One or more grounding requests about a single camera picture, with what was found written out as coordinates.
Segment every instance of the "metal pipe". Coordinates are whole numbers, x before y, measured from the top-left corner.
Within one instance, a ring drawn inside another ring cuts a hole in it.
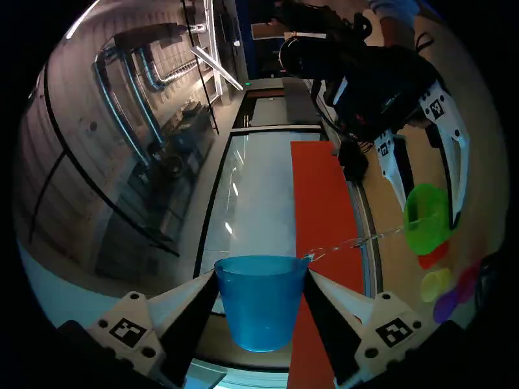
[[[177,67],[165,77],[161,77],[153,60],[151,48],[149,46],[141,47],[138,49],[138,53],[144,66],[144,73],[146,74],[148,84],[154,91],[163,91],[169,84],[197,67],[197,61],[191,60]]]
[[[132,54],[130,52],[121,52],[120,54],[121,61],[123,63],[123,69],[126,72],[128,81],[130,82],[130,87],[132,90],[132,94],[139,104],[142,116],[146,119],[148,123],[148,127],[150,128],[155,140],[157,140],[158,144],[161,147],[164,147],[166,142],[164,140],[164,136],[160,130],[160,125],[158,124],[157,119],[155,118],[155,114],[150,107],[146,96],[144,96],[144,92],[139,87],[139,80],[137,76],[137,72],[135,69],[135,63],[133,61]]]
[[[140,163],[146,168],[149,169],[151,162],[144,153],[141,145],[139,143],[139,139],[135,134],[132,125],[130,124],[128,117],[126,117],[118,99],[115,95],[115,92],[110,84],[110,80],[108,79],[108,73],[106,72],[106,62],[110,61],[114,55],[114,47],[110,46],[103,50],[101,50],[96,56],[93,63],[93,72],[95,75],[95,79],[97,84],[101,90],[101,95],[103,96],[103,100],[107,105],[108,111],[110,115],[114,118],[117,126],[119,127],[119,131],[122,133],[125,141],[128,145],[133,149],[136,157],[139,159]]]

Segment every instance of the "black cable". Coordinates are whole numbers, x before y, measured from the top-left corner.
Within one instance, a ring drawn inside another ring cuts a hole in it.
[[[132,220],[126,213],[121,211],[119,207],[117,207],[106,195],[105,193],[97,186],[97,184],[92,180],[92,178],[88,175],[88,173],[83,169],[83,166],[79,163],[74,153],[72,153],[72,150],[70,149],[69,145],[67,144],[67,141],[65,140],[65,137],[61,133],[60,127],[58,126],[58,122],[56,120],[56,117],[54,116],[54,111],[51,105],[51,96],[49,95],[49,61],[45,64],[45,71],[44,71],[44,77],[43,77],[43,94],[45,95],[45,105],[47,107],[47,114],[49,115],[49,119],[51,121],[51,125],[53,127],[54,133],[56,134],[56,137],[58,138],[61,146],[63,147],[63,153],[67,155],[70,162],[72,162],[72,165],[74,168],[76,168],[77,172],[81,176],[81,178],[86,182],[86,184],[92,189],[97,196],[101,198],[101,200],[104,201],[108,207],[110,207],[121,219],[123,219],[126,223],[130,225],[134,230],[136,230],[138,233],[140,233],[142,236],[148,238],[150,241],[155,243],[157,247],[161,248],[163,251],[173,254],[175,257],[180,257],[180,255],[170,249],[168,246],[166,246],[164,243],[159,241],[156,237],[148,233],[144,228],[139,226],[134,220]]]
[[[184,9],[184,17],[186,19],[187,24],[187,32],[189,33],[189,40],[191,41],[191,46],[195,47],[195,40],[193,39],[193,34],[191,33],[191,24],[189,23],[187,17],[187,8],[186,1],[182,0],[182,8]],[[202,80],[202,86],[204,87],[204,92],[206,94],[207,103],[209,104],[209,111],[211,112],[211,116],[213,117],[213,122],[215,122],[216,134],[220,135],[220,131],[218,131],[218,124],[216,123],[215,113],[213,112],[213,105],[211,104],[211,99],[209,98],[209,93],[207,93],[206,83],[204,81],[204,76],[202,75],[202,71],[200,70],[200,62],[197,56],[195,56],[197,60],[197,69],[199,70],[200,79]]]
[[[422,38],[424,36],[429,36],[429,40],[427,42],[425,42],[425,43],[420,44],[420,41],[422,40]],[[418,35],[418,38],[416,39],[416,44],[415,44],[415,51],[417,53],[419,53],[420,51],[422,51],[426,47],[429,47],[433,43],[434,43],[433,36],[431,34],[429,34],[427,31],[425,31],[422,34]]]
[[[32,211],[32,215],[30,217],[29,244],[32,243],[32,236],[34,235],[34,230],[36,229],[36,217],[38,216],[38,211],[40,210],[40,206],[42,204],[43,195],[45,194],[47,187],[51,183],[51,179],[54,176],[54,173],[56,172],[58,166],[60,165],[61,161],[63,160],[63,157],[66,154],[67,153],[63,149],[63,151],[61,151],[60,156],[58,156],[58,158],[54,162],[54,165],[53,165],[51,171],[48,173],[48,175],[43,183],[43,186],[40,190],[40,193],[38,194],[38,199],[36,200],[36,205],[34,206],[34,211]]]

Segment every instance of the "red cup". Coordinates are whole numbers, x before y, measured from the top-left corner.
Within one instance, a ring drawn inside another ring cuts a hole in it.
[[[418,256],[418,263],[422,269],[427,270],[438,263],[440,259],[445,258],[449,252],[449,241],[445,241],[436,247],[432,252],[426,255]]]

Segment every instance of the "ceiling light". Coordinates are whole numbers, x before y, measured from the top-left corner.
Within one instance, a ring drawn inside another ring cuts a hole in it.
[[[243,162],[243,158],[242,158],[241,155],[239,154],[239,151],[236,150],[236,153],[238,154],[238,157],[239,157],[239,160],[241,161],[241,164],[244,165],[245,163]]]
[[[89,14],[90,11],[92,11],[92,8],[95,7],[95,5],[99,2],[99,0],[95,0],[91,6],[88,7],[88,9],[83,13],[83,15],[81,15],[79,17],[79,19],[77,19],[74,24],[72,25],[72,27],[70,27],[70,29],[67,31],[67,35],[66,35],[66,38],[67,39],[70,39],[72,38],[72,35],[74,35],[74,32],[76,32],[77,28],[79,27],[79,25],[81,24],[81,22],[83,22],[84,18],[86,18],[86,16]]]
[[[236,81],[229,73],[227,73],[227,70],[225,70],[218,62],[214,60],[208,53],[203,51],[199,46],[195,46],[191,49],[191,52],[199,57],[202,61],[204,61],[206,64],[208,64],[210,67],[212,67],[214,70],[220,72],[222,76],[233,85],[236,89],[239,91],[243,91],[243,86]]]

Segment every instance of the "glass panel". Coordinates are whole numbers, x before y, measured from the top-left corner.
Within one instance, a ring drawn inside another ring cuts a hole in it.
[[[201,273],[238,255],[294,257],[292,141],[319,133],[259,132],[231,138],[211,210]],[[214,312],[223,312],[217,301]]]

